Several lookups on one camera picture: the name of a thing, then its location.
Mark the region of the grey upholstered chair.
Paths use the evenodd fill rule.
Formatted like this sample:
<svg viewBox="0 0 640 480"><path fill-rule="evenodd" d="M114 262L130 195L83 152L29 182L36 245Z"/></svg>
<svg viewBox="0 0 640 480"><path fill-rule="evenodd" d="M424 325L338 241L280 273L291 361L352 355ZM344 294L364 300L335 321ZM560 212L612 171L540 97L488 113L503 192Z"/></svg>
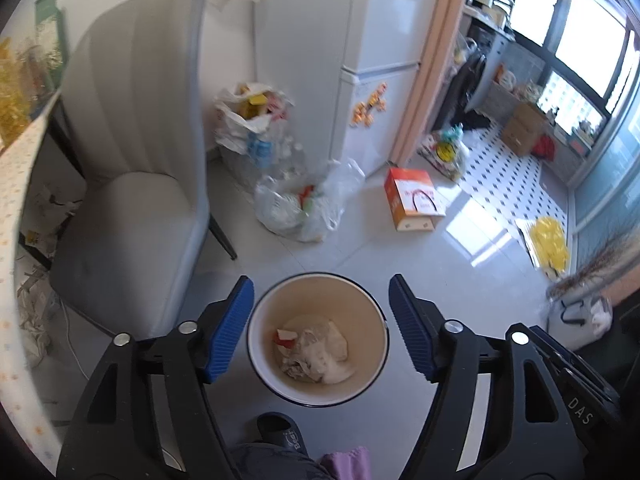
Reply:
<svg viewBox="0 0 640 480"><path fill-rule="evenodd" d="M209 229L198 88L205 0L127 0L81 37L60 98L87 191L50 283L104 332L175 325Z"/></svg>

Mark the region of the white bag of bottles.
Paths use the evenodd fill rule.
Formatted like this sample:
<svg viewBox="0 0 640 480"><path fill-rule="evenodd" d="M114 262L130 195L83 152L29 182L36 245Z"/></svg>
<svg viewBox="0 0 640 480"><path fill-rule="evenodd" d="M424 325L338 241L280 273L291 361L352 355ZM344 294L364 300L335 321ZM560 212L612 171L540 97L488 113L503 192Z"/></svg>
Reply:
<svg viewBox="0 0 640 480"><path fill-rule="evenodd" d="M288 179L303 172L304 151L290 131L292 101L281 91L244 82L214 102L214 136L224 166L243 188L263 177Z"/></svg>

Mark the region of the white tissue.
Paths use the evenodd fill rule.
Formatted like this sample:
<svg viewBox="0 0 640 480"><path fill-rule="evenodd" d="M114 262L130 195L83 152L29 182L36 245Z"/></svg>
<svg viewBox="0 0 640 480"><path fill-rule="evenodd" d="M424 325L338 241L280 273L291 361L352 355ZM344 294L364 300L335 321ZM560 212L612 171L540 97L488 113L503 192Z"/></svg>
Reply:
<svg viewBox="0 0 640 480"><path fill-rule="evenodd" d="M348 342L333 321L318 318L314 324L292 331L298 333L293 349L273 343L283 374L296 382L322 385L337 385L355 374L349 362Z"/></svg>

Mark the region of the colourful smiley bag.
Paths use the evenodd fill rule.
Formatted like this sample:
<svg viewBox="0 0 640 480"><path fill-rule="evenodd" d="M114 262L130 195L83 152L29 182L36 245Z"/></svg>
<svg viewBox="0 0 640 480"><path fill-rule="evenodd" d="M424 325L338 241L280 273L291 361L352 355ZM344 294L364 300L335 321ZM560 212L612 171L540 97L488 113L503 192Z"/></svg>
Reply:
<svg viewBox="0 0 640 480"><path fill-rule="evenodd" d="M462 179L470 157L470 151L463 142L461 124L427 133L418 153L452 182Z"/></svg>

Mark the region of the orange white paper bag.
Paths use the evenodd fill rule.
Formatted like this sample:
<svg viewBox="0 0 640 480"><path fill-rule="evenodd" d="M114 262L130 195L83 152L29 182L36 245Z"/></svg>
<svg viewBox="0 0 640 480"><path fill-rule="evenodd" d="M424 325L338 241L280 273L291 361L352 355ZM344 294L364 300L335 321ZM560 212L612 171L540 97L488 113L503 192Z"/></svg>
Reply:
<svg viewBox="0 0 640 480"><path fill-rule="evenodd" d="M425 170L390 167L384 191L397 232L433 232L446 216L447 206Z"/></svg>

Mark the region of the green box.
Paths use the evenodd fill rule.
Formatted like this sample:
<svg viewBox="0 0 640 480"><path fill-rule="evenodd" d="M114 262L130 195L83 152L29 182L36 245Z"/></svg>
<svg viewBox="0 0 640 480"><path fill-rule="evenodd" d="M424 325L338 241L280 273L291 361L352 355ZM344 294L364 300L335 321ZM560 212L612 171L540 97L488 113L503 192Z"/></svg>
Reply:
<svg viewBox="0 0 640 480"><path fill-rule="evenodd" d="M35 3L36 41L55 88L61 84L68 59L65 20L58 0Z"/></svg>

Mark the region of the white refrigerator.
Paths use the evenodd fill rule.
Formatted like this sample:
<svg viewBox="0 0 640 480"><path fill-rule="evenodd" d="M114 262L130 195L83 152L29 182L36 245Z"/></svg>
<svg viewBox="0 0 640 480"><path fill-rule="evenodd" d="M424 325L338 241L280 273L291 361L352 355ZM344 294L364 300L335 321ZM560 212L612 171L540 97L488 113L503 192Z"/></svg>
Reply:
<svg viewBox="0 0 640 480"><path fill-rule="evenodd" d="M436 0L260 0L256 75L292 102L288 130L308 168L390 160Z"/></svg>

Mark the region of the red white wrapper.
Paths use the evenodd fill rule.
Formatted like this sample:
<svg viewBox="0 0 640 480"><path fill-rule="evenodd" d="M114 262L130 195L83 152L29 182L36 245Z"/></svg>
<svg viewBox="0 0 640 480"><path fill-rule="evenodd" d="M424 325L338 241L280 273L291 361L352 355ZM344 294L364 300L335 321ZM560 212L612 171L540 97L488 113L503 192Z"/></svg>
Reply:
<svg viewBox="0 0 640 480"><path fill-rule="evenodd" d="M292 330L276 330L273 335L273 342L281 348L291 350L295 347L298 333Z"/></svg>

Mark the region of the peach curtain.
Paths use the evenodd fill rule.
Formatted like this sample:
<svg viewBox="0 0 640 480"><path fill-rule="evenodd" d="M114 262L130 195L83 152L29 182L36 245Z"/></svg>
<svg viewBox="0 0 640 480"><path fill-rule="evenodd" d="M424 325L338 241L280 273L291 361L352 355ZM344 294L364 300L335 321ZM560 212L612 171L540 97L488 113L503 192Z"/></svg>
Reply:
<svg viewBox="0 0 640 480"><path fill-rule="evenodd" d="M435 2L420 68L390 152L390 163L395 166L405 166L424 133L427 119L434 108L437 93L445 79L450 58L454 52L454 43L465 1L436 0Z"/></svg>

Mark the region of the clear trash bag on floor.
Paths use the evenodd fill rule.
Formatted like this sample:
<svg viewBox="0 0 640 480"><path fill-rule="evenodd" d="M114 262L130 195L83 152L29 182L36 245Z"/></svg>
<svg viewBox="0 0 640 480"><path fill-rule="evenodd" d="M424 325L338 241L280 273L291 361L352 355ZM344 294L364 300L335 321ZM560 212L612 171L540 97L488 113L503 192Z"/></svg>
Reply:
<svg viewBox="0 0 640 480"><path fill-rule="evenodd" d="M257 220L277 236L299 243L321 243L340 226L348 202L366 175L351 158L330 160L316 172L287 179L262 177L254 189Z"/></svg>

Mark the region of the black slipper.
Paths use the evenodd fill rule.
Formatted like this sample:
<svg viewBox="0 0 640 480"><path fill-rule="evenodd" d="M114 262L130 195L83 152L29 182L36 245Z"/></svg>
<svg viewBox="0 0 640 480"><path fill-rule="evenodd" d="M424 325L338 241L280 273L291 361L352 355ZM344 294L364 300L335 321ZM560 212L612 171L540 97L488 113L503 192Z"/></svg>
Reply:
<svg viewBox="0 0 640 480"><path fill-rule="evenodd" d="M257 417L256 426L264 442L308 455L302 432L290 416L267 412Z"/></svg>

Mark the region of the large yellow oil bottle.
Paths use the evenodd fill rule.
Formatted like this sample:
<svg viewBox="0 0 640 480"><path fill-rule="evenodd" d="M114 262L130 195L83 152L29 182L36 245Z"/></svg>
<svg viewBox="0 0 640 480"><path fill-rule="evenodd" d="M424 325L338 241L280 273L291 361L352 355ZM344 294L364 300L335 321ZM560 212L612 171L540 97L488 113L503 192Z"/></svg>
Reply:
<svg viewBox="0 0 640 480"><path fill-rule="evenodd" d="M25 59L12 49L10 37L1 38L0 120L2 151L32 122L32 84Z"/></svg>

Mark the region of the brown cardboard box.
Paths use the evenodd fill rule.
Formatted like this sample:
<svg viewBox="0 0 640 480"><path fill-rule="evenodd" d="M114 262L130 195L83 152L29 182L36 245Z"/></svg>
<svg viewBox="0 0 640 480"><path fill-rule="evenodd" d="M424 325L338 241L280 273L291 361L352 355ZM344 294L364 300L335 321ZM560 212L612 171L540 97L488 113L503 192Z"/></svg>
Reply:
<svg viewBox="0 0 640 480"><path fill-rule="evenodd" d="M533 151L539 138L550 131L546 114L534 103L521 102L500 133L501 141L518 157Z"/></svg>

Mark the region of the cream round trash bin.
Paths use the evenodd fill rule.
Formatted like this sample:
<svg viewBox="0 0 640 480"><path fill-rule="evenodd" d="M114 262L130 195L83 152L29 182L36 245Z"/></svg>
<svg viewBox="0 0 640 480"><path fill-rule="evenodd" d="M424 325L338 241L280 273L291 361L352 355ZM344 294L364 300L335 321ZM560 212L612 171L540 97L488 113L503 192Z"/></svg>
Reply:
<svg viewBox="0 0 640 480"><path fill-rule="evenodd" d="M336 274L304 273L257 301L246 344L269 390L325 408L369 389L386 363L390 334L381 307L362 286Z"/></svg>

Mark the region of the yellow plastic bag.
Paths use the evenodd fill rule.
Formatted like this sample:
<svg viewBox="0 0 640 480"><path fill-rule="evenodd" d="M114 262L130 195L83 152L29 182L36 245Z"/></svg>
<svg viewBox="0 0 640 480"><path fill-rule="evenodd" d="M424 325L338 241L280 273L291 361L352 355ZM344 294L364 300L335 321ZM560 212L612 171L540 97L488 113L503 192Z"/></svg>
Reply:
<svg viewBox="0 0 640 480"><path fill-rule="evenodd" d="M556 275L564 274L570 254L561 223L555 218L540 217L529 228L528 235L540 266Z"/></svg>

